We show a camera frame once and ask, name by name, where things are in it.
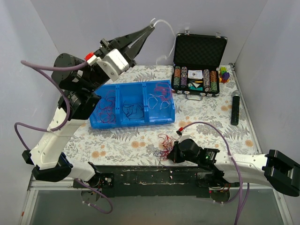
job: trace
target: case latch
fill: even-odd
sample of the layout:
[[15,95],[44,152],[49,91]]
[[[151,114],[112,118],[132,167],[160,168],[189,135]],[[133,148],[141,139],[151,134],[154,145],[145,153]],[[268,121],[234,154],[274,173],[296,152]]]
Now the case latch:
[[202,101],[203,100],[203,95],[200,93],[200,98],[197,97],[189,97],[189,91],[184,92],[186,94],[186,99],[187,100],[196,100],[196,101]]

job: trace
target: floral tablecloth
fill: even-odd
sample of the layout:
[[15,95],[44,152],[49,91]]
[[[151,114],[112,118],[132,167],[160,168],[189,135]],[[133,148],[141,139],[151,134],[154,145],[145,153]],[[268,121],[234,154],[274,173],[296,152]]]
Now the floral tablecloth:
[[[175,123],[158,126],[124,127],[114,129],[92,129],[87,120],[64,148],[73,159],[96,165],[159,165],[155,153],[162,150],[158,134],[178,138],[176,130],[194,121],[205,121],[217,127],[227,139],[232,153],[257,154],[251,136],[245,109],[240,104],[239,125],[230,124],[232,97],[237,90],[234,77],[220,84],[218,97],[204,97],[202,101],[187,100],[183,94],[174,94],[176,107]],[[123,74],[116,83],[144,82],[171,79],[171,66],[136,66]],[[195,124],[187,128],[191,138],[203,148],[226,150],[222,138],[212,128]],[[173,165],[170,160],[162,162]],[[177,165],[194,165],[184,162]]]

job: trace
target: blue tray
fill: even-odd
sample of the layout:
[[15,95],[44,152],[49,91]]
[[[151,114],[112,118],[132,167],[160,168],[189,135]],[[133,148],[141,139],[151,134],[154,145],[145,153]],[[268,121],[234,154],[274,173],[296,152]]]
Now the blue tray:
[[102,98],[90,116],[92,128],[137,127],[175,121],[169,80],[108,84],[95,93]]

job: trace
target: black case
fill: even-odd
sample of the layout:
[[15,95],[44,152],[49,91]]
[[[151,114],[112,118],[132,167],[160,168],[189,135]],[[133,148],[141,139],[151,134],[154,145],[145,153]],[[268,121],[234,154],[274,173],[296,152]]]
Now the black case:
[[[174,52],[174,67],[187,67],[188,70],[216,71],[220,66],[221,59],[227,44],[227,38],[221,36],[208,36],[198,34],[177,34]],[[205,92],[201,90],[175,89],[174,74],[172,74],[171,86],[175,93],[192,95],[202,95],[216,97],[220,93],[219,78],[217,78],[217,93]]]

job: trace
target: black microphone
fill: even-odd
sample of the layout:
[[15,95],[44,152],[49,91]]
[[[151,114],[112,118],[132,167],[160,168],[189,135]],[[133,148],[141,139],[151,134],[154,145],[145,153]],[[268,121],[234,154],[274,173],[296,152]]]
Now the black microphone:
[[235,90],[232,93],[232,111],[231,111],[231,124],[239,124],[239,113],[240,113],[240,92]]

